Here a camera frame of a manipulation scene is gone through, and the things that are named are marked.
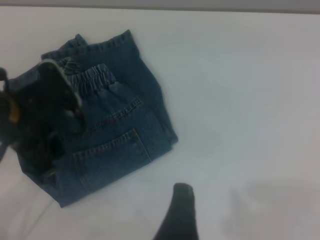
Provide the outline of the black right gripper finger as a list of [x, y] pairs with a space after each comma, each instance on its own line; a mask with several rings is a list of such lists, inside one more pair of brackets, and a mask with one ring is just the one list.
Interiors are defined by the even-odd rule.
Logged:
[[186, 183], [176, 183], [164, 220], [155, 240], [198, 240], [195, 196]]

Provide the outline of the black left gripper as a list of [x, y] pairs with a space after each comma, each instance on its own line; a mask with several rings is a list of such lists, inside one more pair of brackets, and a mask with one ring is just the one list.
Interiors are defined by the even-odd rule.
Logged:
[[9, 93], [21, 110], [12, 148], [31, 171], [47, 172], [66, 152], [63, 135], [77, 136], [87, 127], [81, 98], [64, 74], [11, 79]]

